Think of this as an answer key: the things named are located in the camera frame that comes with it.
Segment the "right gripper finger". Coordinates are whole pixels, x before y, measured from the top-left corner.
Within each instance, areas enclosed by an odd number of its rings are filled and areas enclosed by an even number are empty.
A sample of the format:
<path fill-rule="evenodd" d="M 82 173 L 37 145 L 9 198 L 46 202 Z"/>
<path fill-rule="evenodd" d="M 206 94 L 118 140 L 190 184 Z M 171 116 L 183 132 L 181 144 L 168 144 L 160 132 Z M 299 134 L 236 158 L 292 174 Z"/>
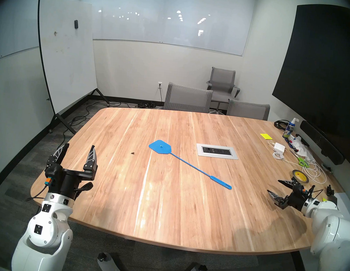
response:
<path fill-rule="evenodd" d="M 291 181 L 291 180 L 278 180 L 278 182 L 291 190 L 294 190 L 294 188 L 297 184 L 296 181 Z"/>
<path fill-rule="evenodd" d="M 289 196 L 286 195 L 285 197 L 281 197 L 277 194 L 275 194 L 274 192 L 270 191 L 270 190 L 267 190 L 267 192 L 269 193 L 271 199 L 273 200 L 274 204 L 276 206 L 278 206 L 280 209 L 285 209 L 287 208 L 289 205 L 288 205 L 288 202 L 289 202 Z"/>

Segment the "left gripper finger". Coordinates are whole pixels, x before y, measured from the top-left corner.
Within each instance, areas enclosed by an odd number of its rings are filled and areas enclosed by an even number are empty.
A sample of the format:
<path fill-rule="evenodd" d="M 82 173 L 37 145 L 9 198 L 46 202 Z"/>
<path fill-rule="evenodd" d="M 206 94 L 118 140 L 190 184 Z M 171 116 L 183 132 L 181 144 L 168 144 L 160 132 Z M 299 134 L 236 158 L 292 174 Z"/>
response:
<path fill-rule="evenodd" d="M 95 151 L 95 146 L 92 145 L 88 153 L 86 163 L 84 165 L 84 173 L 86 174 L 96 174 L 98 165 L 97 165 L 97 155 Z"/>
<path fill-rule="evenodd" d="M 66 143 L 62 146 L 60 146 L 54 154 L 50 155 L 50 157 L 47 160 L 47 167 L 50 167 L 54 164 L 59 164 L 61 165 L 62 160 L 64 159 L 67 150 L 69 148 L 69 143 Z"/>

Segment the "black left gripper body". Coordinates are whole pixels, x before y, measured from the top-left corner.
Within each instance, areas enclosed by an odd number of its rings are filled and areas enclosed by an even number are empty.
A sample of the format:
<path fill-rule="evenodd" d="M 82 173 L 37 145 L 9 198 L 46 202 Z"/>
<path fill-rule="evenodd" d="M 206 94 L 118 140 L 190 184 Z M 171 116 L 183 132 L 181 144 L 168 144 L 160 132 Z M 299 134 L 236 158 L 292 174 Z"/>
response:
<path fill-rule="evenodd" d="M 95 178 L 94 174 L 64 169 L 59 164 L 46 167 L 45 176 L 49 179 L 49 182 L 45 182 L 48 193 L 60 194 L 72 200 L 77 199 L 81 192 L 91 190 Z"/>

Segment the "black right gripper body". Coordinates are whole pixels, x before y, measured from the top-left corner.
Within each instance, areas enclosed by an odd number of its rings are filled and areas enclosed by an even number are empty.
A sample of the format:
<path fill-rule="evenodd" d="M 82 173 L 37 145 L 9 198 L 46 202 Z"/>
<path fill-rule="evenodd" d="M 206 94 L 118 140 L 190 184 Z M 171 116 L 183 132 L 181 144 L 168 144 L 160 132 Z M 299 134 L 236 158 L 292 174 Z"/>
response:
<path fill-rule="evenodd" d="M 312 198 L 312 194 L 313 186 L 307 190 L 303 185 L 296 185 L 294 190 L 292 190 L 292 193 L 289 195 L 288 205 L 301 212 L 304 204 Z"/>

